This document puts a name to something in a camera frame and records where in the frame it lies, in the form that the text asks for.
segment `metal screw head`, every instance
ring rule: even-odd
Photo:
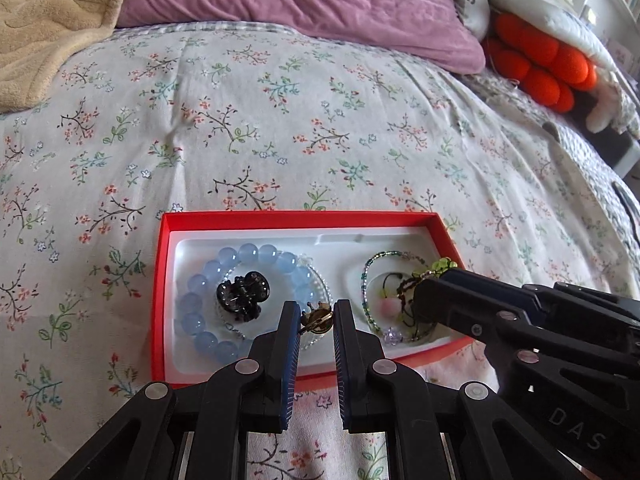
[[[151,400],[162,399],[169,392],[164,383],[151,383],[145,388],[145,395]]]
[[[499,311],[498,317],[501,317],[506,321],[516,321],[516,319],[518,319],[518,316],[516,316],[513,312],[510,312],[509,310]]]
[[[489,396],[489,389],[482,383],[469,383],[465,386],[465,394],[469,399],[483,400]]]
[[[242,375],[255,374],[260,369],[258,361],[242,359],[236,363],[236,372]]]
[[[520,361],[522,361],[523,363],[527,363],[530,365],[534,365],[538,361],[540,361],[540,357],[538,357],[538,354],[532,352],[531,350],[520,350],[518,352],[518,359],[520,359]]]
[[[373,363],[373,369],[380,375],[391,375],[398,370],[398,366],[396,366],[395,362],[389,359],[378,359]]]

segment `beige fleece blanket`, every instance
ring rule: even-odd
[[[113,32],[123,0],[0,0],[0,113],[31,108],[77,51]]]

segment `black hair clip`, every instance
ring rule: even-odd
[[[236,314],[236,321],[251,321],[262,311],[258,303],[269,297],[269,282],[260,272],[252,270],[244,277],[236,276],[233,283],[229,280],[220,283],[216,297],[222,308]]]

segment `purple bead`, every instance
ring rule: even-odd
[[[181,325],[187,335],[196,335],[205,329],[206,323],[200,314],[191,312],[189,314],[185,314],[182,318]]]
[[[223,366],[231,364],[238,359],[238,346],[231,341],[221,341],[216,346],[216,359]]]
[[[202,310],[202,298],[194,292],[187,292],[178,300],[177,306],[181,314],[199,312]]]
[[[382,331],[382,341],[385,345],[396,346],[402,342],[402,333],[396,327],[390,326]]]
[[[193,343],[199,354],[206,357],[215,357],[218,338],[211,332],[200,332],[193,338]]]

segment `blue glass bead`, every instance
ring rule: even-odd
[[[293,297],[302,308],[307,301],[313,303],[316,300],[316,293],[308,285],[302,285],[293,291]]]
[[[202,273],[206,277],[209,285],[215,285],[222,277],[225,275],[229,269],[222,269],[222,264],[220,264],[217,260],[209,260],[206,264],[204,264],[204,268],[202,269]]]
[[[254,344],[253,339],[246,338],[244,341],[242,341],[240,343],[240,348],[238,349],[238,357],[247,357],[249,355],[249,350],[251,350],[252,344]]]
[[[278,250],[269,244],[263,245],[258,250],[258,261],[262,264],[271,265],[278,259]]]
[[[206,357],[215,357],[218,338],[211,332],[200,332],[193,338],[193,343],[198,354]]]
[[[229,270],[238,263],[238,251],[233,247],[224,247],[218,253],[218,261]]]
[[[187,335],[196,335],[205,329],[206,323],[200,314],[190,312],[182,318],[181,325]]]
[[[194,292],[187,292],[178,300],[178,310],[182,314],[199,312],[202,309],[202,298]]]
[[[289,274],[296,268],[298,257],[294,253],[280,253],[276,260],[276,268],[283,274]]]
[[[291,284],[294,288],[297,288],[302,285],[307,285],[312,278],[311,269],[308,267],[296,267],[293,269],[293,272],[289,276],[291,280]]]
[[[218,362],[226,366],[238,359],[238,346],[231,341],[221,341],[216,346],[216,359]]]
[[[195,294],[199,294],[200,296],[204,295],[207,290],[206,277],[202,274],[194,274],[189,278],[189,281],[187,282],[187,288]]]
[[[254,264],[258,261],[258,247],[253,244],[242,244],[238,250],[238,257],[244,264]]]

